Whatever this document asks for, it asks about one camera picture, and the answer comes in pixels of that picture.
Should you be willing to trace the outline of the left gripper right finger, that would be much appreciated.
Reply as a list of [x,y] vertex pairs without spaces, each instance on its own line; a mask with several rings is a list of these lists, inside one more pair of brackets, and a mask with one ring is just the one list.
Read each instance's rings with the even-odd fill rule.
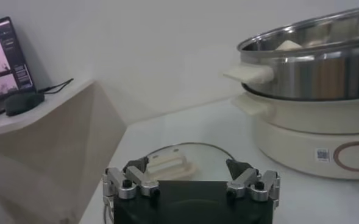
[[280,202],[280,176],[276,171],[267,170],[261,174],[249,163],[234,159],[227,159],[226,165],[232,177],[232,181],[227,182],[228,201],[249,196],[257,202]]

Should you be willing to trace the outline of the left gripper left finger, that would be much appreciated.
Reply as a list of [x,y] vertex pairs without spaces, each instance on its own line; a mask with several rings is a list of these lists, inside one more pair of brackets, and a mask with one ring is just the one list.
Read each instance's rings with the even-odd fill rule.
[[144,197],[157,198],[160,196],[160,184],[150,179],[140,168],[146,168],[146,157],[129,161],[122,170],[116,167],[106,168],[102,176],[104,198],[117,196],[121,200],[132,200],[137,193]]

